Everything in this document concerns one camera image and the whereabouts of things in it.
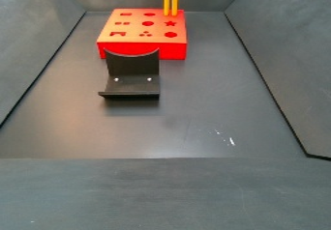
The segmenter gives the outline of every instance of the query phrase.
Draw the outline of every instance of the black metal bracket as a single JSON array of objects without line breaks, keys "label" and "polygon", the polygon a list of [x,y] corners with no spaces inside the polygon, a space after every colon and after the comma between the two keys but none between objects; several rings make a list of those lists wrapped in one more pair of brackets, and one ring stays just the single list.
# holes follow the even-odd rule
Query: black metal bracket
[{"label": "black metal bracket", "polygon": [[159,83],[159,50],[138,56],[127,56],[106,52],[108,81],[104,98],[158,97]]}]

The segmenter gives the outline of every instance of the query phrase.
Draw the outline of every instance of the star-shaped hole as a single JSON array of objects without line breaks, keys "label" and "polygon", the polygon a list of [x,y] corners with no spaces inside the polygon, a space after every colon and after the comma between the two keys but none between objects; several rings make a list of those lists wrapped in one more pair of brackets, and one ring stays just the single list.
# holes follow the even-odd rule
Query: star-shaped hole
[{"label": "star-shaped hole", "polygon": [[173,21],[165,22],[165,25],[166,26],[174,26],[175,25],[175,22],[173,22]]}]

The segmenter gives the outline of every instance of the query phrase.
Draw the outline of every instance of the red shape sorter box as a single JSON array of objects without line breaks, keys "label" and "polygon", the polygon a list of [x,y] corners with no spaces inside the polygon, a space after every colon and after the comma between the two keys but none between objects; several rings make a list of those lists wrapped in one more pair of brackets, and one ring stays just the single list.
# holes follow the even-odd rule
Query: red shape sorter box
[{"label": "red shape sorter box", "polygon": [[116,9],[99,34],[99,57],[104,49],[123,55],[141,55],[159,49],[159,58],[186,58],[186,25],[183,11],[165,16],[162,9]]}]

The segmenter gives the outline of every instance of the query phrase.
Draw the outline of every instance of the scratch mark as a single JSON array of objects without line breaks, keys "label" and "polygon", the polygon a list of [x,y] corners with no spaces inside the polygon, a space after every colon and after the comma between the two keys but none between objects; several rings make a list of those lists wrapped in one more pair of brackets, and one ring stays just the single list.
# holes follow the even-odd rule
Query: scratch mark
[{"label": "scratch mark", "polygon": [[233,146],[236,146],[236,144],[234,144],[234,141],[233,141],[233,138],[232,138],[232,137],[230,137],[230,142],[232,142]]},{"label": "scratch mark", "polygon": [[238,184],[236,184],[236,183],[233,183],[233,185],[237,186],[237,187],[238,187],[238,190],[240,190],[241,209],[242,209],[244,215],[245,215],[245,217],[246,217],[246,219],[248,219],[248,221],[249,221],[249,224],[250,224],[252,229],[256,230],[256,227],[254,227],[254,224],[253,224],[253,220],[252,220],[252,218],[250,218],[250,216],[249,216],[249,214],[248,214],[248,211],[246,211],[246,209],[245,209],[245,200],[244,200],[244,192],[242,192],[242,188],[241,188],[241,186],[240,186]]}]

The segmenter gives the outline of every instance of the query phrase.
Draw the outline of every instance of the gray floor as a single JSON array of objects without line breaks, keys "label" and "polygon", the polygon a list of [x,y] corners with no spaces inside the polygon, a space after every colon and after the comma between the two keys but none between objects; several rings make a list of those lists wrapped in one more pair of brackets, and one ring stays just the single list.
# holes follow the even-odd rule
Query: gray floor
[{"label": "gray floor", "polygon": [[1,229],[328,230],[329,173],[309,159],[5,159]]},{"label": "gray floor", "polygon": [[303,158],[225,16],[186,13],[186,61],[162,61],[159,101],[104,101],[87,13],[0,130],[1,158]]}]

